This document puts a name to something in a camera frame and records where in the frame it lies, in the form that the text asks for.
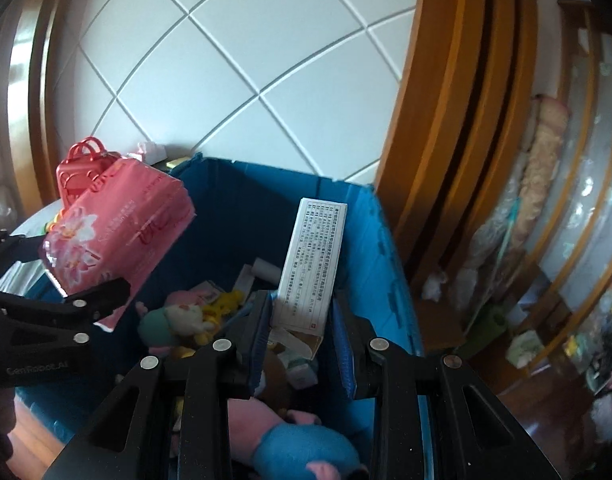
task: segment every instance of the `blue storage bin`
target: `blue storage bin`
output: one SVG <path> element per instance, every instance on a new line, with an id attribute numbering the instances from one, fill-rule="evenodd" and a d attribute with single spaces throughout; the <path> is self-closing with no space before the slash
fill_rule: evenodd
<path id="1" fill-rule="evenodd" d="M 229 289 L 242 265 L 252 263 L 256 257 L 282 267 L 300 199 L 344 202 L 348 212 L 336 288 L 346 291 L 352 311 L 369 319 L 377 335 L 408 352 L 422 354 L 401 263 L 370 187 L 200 155 L 175 168 L 172 174 L 183 181 L 197 218 L 159 263 L 136 300 L 150 309 L 158 308 L 170 292 L 189 289 L 203 280 L 213 280 Z M 60 299 L 45 278 L 39 280 L 29 296 Z M 113 333 L 94 327 L 90 344 L 100 365 L 91 370 L 90 376 L 19 389 L 24 402 L 32 405 L 40 420 L 64 442 L 112 389 L 115 375 L 127 373 L 146 353 L 136 333 L 138 321 L 131 307 Z M 325 360 L 331 340 L 326 335 L 319 351 L 321 361 Z M 423 438 L 428 443 L 423 399 L 420 406 Z M 345 433 L 363 459 L 369 459 L 372 399 L 348 402 L 340 392 L 331 392 L 318 411 L 324 424 Z"/>

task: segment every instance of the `red toy handbag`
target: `red toy handbag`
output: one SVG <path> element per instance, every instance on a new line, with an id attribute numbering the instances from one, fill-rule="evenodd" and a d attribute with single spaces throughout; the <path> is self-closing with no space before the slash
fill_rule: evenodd
<path id="1" fill-rule="evenodd" d="M 96 137 L 86 137 L 73 144 L 57 166 L 57 185 L 64 209 L 68 209 L 120 157 L 117 152 L 106 151 Z"/>

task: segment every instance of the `green object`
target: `green object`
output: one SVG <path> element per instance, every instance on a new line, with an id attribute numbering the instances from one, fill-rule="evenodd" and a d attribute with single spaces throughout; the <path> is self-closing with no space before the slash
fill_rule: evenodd
<path id="1" fill-rule="evenodd" d="M 470 359 L 507 329 L 508 322 L 503 315 L 502 307 L 493 305 L 483 309 L 470 329 L 467 341 L 457 350 L 457 355 L 462 359 Z"/>

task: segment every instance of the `pink plastic packaging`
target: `pink plastic packaging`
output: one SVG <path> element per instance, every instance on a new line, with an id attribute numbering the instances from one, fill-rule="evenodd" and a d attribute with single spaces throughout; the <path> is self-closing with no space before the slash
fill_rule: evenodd
<path id="1" fill-rule="evenodd" d="M 124 278 L 126 305 L 99 320 L 113 330 L 167 250 L 195 217 L 180 180 L 134 158 L 104 171 L 46 235 L 40 256 L 64 296 Z"/>

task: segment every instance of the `pink and blue plush toy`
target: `pink and blue plush toy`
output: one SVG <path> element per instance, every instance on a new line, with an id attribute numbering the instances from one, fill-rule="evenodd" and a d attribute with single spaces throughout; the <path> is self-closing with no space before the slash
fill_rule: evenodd
<path id="1" fill-rule="evenodd" d="M 289 412 L 282 420 L 263 402 L 228 400 L 228 431 L 233 460 L 263 480 L 346 480 L 368 478 L 353 444 L 317 423 L 311 413 Z"/>

